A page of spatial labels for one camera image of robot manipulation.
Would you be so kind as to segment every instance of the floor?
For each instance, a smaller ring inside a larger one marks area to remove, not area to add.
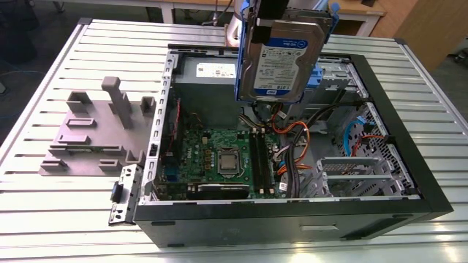
[[[82,17],[149,21],[147,9],[143,7],[123,7],[115,5],[75,4],[66,3],[66,12],[59,14],[51,2],[37,1],[35,14],[41,26],[30,31],[30,37],[38,50],[38,57],[23,64],[9,64],[0,60],[0,81],[9,88],[9,93],[0,95],[0,144],[17,122],[17,119],[30,101],[30,98],[39,86],[49,68],[59,54],[67,38]],[[153,21],[162,22],[162,14],[157,9],[150,10]],[[199,24],[210,19],[210,11],[177,11],[177,23]],[[221,20],[219,26],[230,22],[231,15]],[[13,73],[11,71],[29,70],[37,73]],[[441,87],[443,88],[453,103],[458,107],[465,118],[468,118],[468,66],[454,63],[453,58],[447,58],[442,66],[433,73]]]

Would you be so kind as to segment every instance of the hard drive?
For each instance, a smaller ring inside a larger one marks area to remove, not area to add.
[[[254,43],[255,30],[247,28],[238,100],[301,101],[333,25],[329,13],[314,12],[317,17],[306,17],[303,13],[289,10],[285,20],[274,20],[267,43]]]

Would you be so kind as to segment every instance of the motherboard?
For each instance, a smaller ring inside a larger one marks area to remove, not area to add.
[[[275,198],[275,168],[270,160],[277,151],[278,135],[274,133],[223,129],[186,130],[181,165],[167,165],[163,169],[166,182],[161,185],[167,187],[167,198],[191,199],[193,188],[195,191],[199,186],[209,187],[209,192],[210,187],[214,191],[217,186],[223,189],[235,187],[246,194],[249,192],[251,199]]]

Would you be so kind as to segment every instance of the green circuit board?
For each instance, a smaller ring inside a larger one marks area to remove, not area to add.
[[[170,192],[179,192],[187,184],[233,183],[251,187],[251,198],[275,198],[275,194],[261,195],[254,191],[254,174],[251,167],[250,134],[246,130],[187,130],[183,139],[182,163],[178,182],[169,184]],[[278,146],[278,135],[267,134],[269,148]],[[222,155],[237,156],[237,168],[231,174],[221,173]],[[274,167],[270,167],[274,180]]]

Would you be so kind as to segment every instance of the ram slot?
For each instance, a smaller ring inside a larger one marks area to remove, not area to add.
[[[257,192],[263,190],[263,179],[261,172],[261,163],[259,163],[259,150],[258,150],[258,137],[259,134],[254,130],[249,136],[249,146],[251,148],[251,165],[253,165],[253,177],[254,177],[254,189]]]
[[[258,151],[259,151],[259,163],[261,163],[261,177],[265,193],[270,192],[271,189],[271,174],[270,174],[270,164],[269,164],[269,148],[266,143],[266,132],[258,136]]]

